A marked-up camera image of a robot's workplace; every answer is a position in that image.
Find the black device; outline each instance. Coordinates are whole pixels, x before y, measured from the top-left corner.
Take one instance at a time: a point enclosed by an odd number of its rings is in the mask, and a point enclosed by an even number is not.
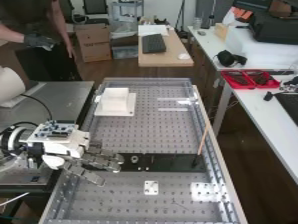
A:
[[[267,12],[255,12],[250,19],[250,30],[259,42],[298,44],[298,19],[280,19]]]
[[[217,58],[218,58],[218,61],[221,62],[221,64],[225,67],[231,67],[233,65],[235,65],[235,63],[239,63],[240,65],[244,65],[246,61],[247,61],[247,58],[244,58],[244,57],[242,57],[239,55],[231,54],[226,50],[221,51],[217,54]]]
[[[84,0],[84,10],[90,14],[107,14],[106,0]]]
[[[286,110],[292,121],[298,125],[298,94],[296,93],[278,93],[275,94],[283,109]]]
[[[267,11],[271,6],[272,0],[235,0],[233,5],[252,12]]]
[[[162,53],[166,51],[165,41],[161,34],[142,37],[142,53]]]

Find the cardboard box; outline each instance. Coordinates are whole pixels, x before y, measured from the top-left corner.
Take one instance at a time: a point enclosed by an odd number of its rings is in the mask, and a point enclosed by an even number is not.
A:
[[[225,41],[229,27],[222,23],[215,23],[215,35]]]
[[[84,62],[111,59],[109,27],[105,24],[77,25],[76,35]]]

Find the person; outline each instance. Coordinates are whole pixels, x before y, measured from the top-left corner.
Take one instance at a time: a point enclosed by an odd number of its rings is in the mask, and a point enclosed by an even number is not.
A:
[[[14,53],[30,80],[81,81],[58,0],[0,0],[0,39],[24,45]]]

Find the perforated metal table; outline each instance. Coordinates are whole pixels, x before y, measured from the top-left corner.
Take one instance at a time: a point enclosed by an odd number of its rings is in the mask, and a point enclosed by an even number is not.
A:
[[[189,79],[110,78],[98,95],[106,87],[129,87],[137,94],[135,114],[94,117],[93,103],[82,125],[91,142],[131,155],[194,156],[209,120]],[[202,161],[198,172],[97,171],[103,187],[64,173],[40,224],[247,223],[211,130]],[[147,180],[158,182],[158,195],[145,195]]]

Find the black cable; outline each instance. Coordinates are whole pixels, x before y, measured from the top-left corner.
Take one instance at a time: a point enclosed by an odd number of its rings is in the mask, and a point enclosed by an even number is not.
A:
[[[5,129],[0,132],[0,136],[2,135],[2,133],[4,133],[12,126],[16,126],[16,125],[20,125],[20,124],[30,124],[30,125],[38,127],[38,125],[37,125],[36,123],[33,123],[33,122],[29,122],[29,121],[20,121],[20,122],[17,122],[17,123],[9,125],[9,127],[5,128]]]
[[[52,116],[50,110],[49,110],[49,108],[46,107],[46,105],[45,105],[38,99],[36,99],[36,98],[32,97],[32,96],[28,96],[28,95],[25,95],[25,94],[21,94],[21,96],[28,97],[28,98],[30,98],[32,100],[37,101],[37,102],[44,106],[44,108],[46,109],[46,111],[48,111],[48,113],[49,113],[49,120],[53,120],[53,116]]]

